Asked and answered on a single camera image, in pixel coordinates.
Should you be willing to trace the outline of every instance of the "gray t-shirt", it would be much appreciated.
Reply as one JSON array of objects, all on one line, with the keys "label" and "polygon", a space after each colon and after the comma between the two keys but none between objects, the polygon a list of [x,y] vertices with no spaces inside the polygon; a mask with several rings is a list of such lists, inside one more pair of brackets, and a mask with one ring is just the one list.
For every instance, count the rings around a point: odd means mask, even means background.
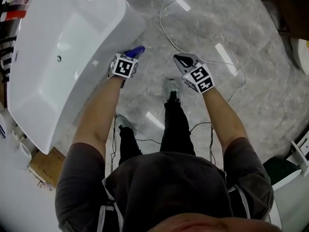
[{"label": "gray t-shirt", "polygon": [[[263,219],[272,207],[273,189],[248,139],[229,145],[224,171],[200,157],[157,152],[125,161],[107,177],[106,187],[124,217],[124,232],[148,231],[180,213],[246,217],[241,199],[228,193],[234,185],[245,194],[251,218]],[[56,189],[62,231],[97,231],[100,207],[108,202],[104,173],[104,160],[96,149],[82,143],[71,146]],[[114,213],[105,221],[103,231],[119,230]]]}]

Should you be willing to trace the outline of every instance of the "gray sneaker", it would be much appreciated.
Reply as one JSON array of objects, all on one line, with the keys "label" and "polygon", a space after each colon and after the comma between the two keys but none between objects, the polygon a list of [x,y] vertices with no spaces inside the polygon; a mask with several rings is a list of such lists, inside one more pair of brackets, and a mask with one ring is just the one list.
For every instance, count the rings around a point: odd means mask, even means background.
[{"label": "gray sneaker", "polygon": [[179,86],[174,78],[168,78],[165,80],[164,91],[165,91],[165,103],[167,103],[170,99],[180,102]]},{"label": "gray sneaker", "polygon": [[133,124],[128,121],[128,119],[126,117],[124,117],[121,114],[117,115],[116,118],[116,124],[119,127],[119,129],[121,130],[123,127],[129,127],[133,130],[134,135],[136,135],[136,129],[134,128]]}]

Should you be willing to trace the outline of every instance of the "black pants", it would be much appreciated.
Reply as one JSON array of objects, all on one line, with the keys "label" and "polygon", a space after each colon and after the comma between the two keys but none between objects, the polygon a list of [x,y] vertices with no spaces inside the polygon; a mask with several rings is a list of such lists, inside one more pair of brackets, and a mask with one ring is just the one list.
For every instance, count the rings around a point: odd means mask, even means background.
[{"label": "black pants", "polygon": [[[160,151],[180,152],[195,156],[193,144],[190,139],[191,132],[189,131],[188,120],[180,107],[180,102],[169,100],[164,106],[165,130]],[[131,128],[122,128],[120,137],[119,165],[125,160],[142,155]]]}]

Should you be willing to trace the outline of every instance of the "gray tile floor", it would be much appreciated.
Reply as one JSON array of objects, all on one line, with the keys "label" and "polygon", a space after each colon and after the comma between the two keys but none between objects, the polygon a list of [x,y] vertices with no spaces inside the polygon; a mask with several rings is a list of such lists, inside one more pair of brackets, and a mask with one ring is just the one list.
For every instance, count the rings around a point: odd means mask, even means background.
[{"label": "gray tile floor", "polygon": [[[134,42],[146,52],[140,58],[137,74],[127,80],[121,91],[117,112],[135,123],[138,139],[161,141],[163,130],[146,115],[164,123],[164,79],[179,76],[172,60],[178,51],[171,46],[158,22],[163,0],[128,0],[148,21],[146,31]],[[281,37],[260,0],[167,0],[162,23],[171,39],[183,50],[208,61],[223,61],[218,44],[247,77],[246,87],[231,101],[243,121],[250,141],[264,162],[284,154],[309,121],[308,80],[288,59]],[[226,99],[244,82],[240,71],[225,64],[209,64],[215,85]],[[209,121],[200,95],[183,87],[182,107],[189,126]],[[76,127],[72,127],[57,144],[67,151]],[[209,158],[210,126],[201,125],[191,135],[198,156]],[[120,137],[114,166],[119,161]],[[138,142],[143,153],[159,150],[151,141]],[[110,172],[112,131],[107,143],[107,174]],[[221,148],[214,137],[213,153],[217,166],[223,167]]]}]

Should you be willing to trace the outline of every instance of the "white bathtub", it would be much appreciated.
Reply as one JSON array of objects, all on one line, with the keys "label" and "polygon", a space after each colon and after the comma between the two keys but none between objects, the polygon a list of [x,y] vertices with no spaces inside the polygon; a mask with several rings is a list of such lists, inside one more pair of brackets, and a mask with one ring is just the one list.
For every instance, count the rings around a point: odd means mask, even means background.
[{"label": "white bathtub", "polygon": [[49,153],[115,52],[144,29],[125,0],[32,1],[14,46],[8,109],[40,151]]}]

